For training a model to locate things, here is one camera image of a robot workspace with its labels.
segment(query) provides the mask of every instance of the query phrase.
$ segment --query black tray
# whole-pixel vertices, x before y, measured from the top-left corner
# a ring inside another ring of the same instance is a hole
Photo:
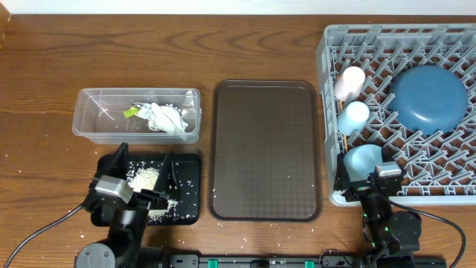
[[[166,154],[130,154],[126,172],[129,173],[134,170],[134,173],[136,173],[139,168],[156,168],[159,170],[165,156]],[[99,170],[102,163],[107,162],[110,157],[112,155],[101,157],[97,163],[97,169]],[[172,162],[177,181],[181,185],[180,201],[175,206],[175,211],[171,209],[159,220],[152,220],[149,217],[148,226],[191,225],[199,219],[200,158],[193,153],[173,154]],[[91,221],[96,226],[108,226],[113,214],[113,210],[104,206],[102,211],[91,215]]]
[[[309,222],[322,209],[316,92],[302,81],[220,83],[208,208],[220,220]]]

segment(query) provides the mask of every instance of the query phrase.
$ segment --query lattice basket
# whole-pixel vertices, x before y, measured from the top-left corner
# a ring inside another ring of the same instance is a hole
[[[406,205],[476,204],[476,25],[330,25],[316,51],[318,82],[324,103],[324,155],[329,199],[345,202],[334,191],[336,157],[344,153],[337,131],[342,109],[334,96],[336,77],[348,66],[362,68],[367,78],[359,101],[370,108],[362,133],[347,137],[348,149],[371,141],[392,152],[408,172],[402,191],[392,200]],[[457,75],[468,90],[466,116],[450,133],[411,132],[396,119],[389,103],[391,83],[406,70],[435,65]]]

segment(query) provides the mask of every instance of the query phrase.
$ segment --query light blue cup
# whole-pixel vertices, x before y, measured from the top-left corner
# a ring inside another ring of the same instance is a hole
[[[369,118],[370,110],[365,103],[353,101],[337,116],[337,129],[344,135],[354,131],[362,132]]]
[[[383,163],[382,148],[374,144],[354,147],[344,157],[345,168],[351,182],[367,180],[369,173],[381,163]]]

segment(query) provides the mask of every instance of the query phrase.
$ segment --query wooden table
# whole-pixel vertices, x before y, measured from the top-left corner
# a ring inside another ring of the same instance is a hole
[[[225,79],[306,80],[317,88],[315,48],[327,25],[450,22],[475,23],[476,17],[14,15],[0,51],[0,263],[29,234],[82,202],[97,160],[117,147],[93,144],[71,131],[77,93],[87,87],[193,87],[202,94],[197,144],[131,146],[133,152],[203,155],[198,222],[148,228],[145,245],[215,255],[361,252],[362,245],[368,248],[362,210],[330,203],[324,169],[324,210],[313,223],[219,222],[210,215],[205,197],[213,88]],[[424,209],[466,231],[468,246],[458,267],[476,266],[476,208]],[[451,263],[459,234],[428,218],[422,227],[418,255]],[[72,267],[74,256],[107,231],[81,211],[30,242],[12,267]]]

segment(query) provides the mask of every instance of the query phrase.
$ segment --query white wall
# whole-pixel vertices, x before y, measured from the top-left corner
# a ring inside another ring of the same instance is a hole
[[[476,0],[0,0],[13,14],[476,15]]]

